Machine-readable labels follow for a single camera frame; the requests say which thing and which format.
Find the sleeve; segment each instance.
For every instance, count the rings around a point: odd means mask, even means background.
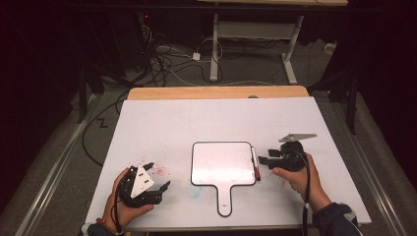
[[[79,236],[113,236],[103,225],[95,224],[85,224],[81,227]]]
[[[313,214],[313,224],[321,236],[363,236],[358,229],[355,211],[348,205],[330,204]]]

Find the human hand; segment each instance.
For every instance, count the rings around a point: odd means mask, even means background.
[[[117,232],[116,224],[113,221],[115,218],[114,214],[114,198],[116,198],[116,189],[119,185],[119,182],[123,179],[123,177],[129,172],[129,168],[126,168],[119,174],[119,176],[114,180],[113,189],[110,196],[107,199],[107,203],[105,205],[104,214],[102,219],[106,222],[107,227],[112,229],[114,232]],[[119,200],[117,196],[117,214],[119,216],[119,224],[122,228],[126,227],[134,218],[139,217],[151,210],[153,210],[153,205],[145,205],[139,208],[133,208],[126,206],[122,201]]]
[[[310,198],[309,204],[313,212],[317,212],[320,209],[331,204],[331,200],[328,198],[328,195],[322,188],[320,183],[319,171],[316,168],[313,157],[307,154],[307,160],[310,167]],[[307,169],[303,169],[291,172],[279,167],[273,168],[272,172],[277,176],[286,179],[291,184],[291,187],[300,193],[301,199],[304,201],[306,199],[306,189],[307,189]]]

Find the white table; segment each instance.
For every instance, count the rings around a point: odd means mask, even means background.
[[[191,183],[195,142],[248,142],[258,155],[268,155],[268,149],[279,148],[278,140],[288,133],[318,135],[302,144],[315,159],[324,189],[333,201],[354,208],[359,223],[370,223],[312,97],[125,101],[86,222],[102,215],[113,181],[125,167],[154,162],[149,174],[156,185],[168,180],[171,185],[162,203],[133,220],[128,230],[300,227],[303,202],[266,166],[261,166],[261,182],[232,188],[233,212],[228,217],[217,212],[214,187]]]

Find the black device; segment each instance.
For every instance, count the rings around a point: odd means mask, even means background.
[[[153,163],[144,165],[144,170],[148,171],[153,167]],[[171,181],[166,182],[162,185],[159,190],[156,191],[144,191],[141,194],[137,195],[135,198],[131,198],[132,189],[135,184],[135,179],[137,175],[138,168],[131,166],[129,173],[123,177],[120,181],[118,188],[119,197],[123,203],[128,207],[141,207],[144,205],[158,205],[162,202],[162,194],[168,189]]]
[[[306,152],[298,141],[284,143],[280,149],[269,149],[268,154],[270,158],[259,156],[259,161],[269,169],[280,167],[288,171],[299,171],[307,163]]]

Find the metal stand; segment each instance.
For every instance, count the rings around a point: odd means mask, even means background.
[[[218,67],[218,38],[219,37],[244,37],[244,38],[266,38],[266,39],[289,39],[287,53],[282,53],[282,63],[287,74],[288,83],[297,85],[294,71],[291,66],[291,55],[297,42],[298,33],[304,16],[297,18],[296,24],[269,24],[269,23],[239,23],[220,22],[218,14],[214,14],[212,29],[212,56],[209,79],[217,81]]]

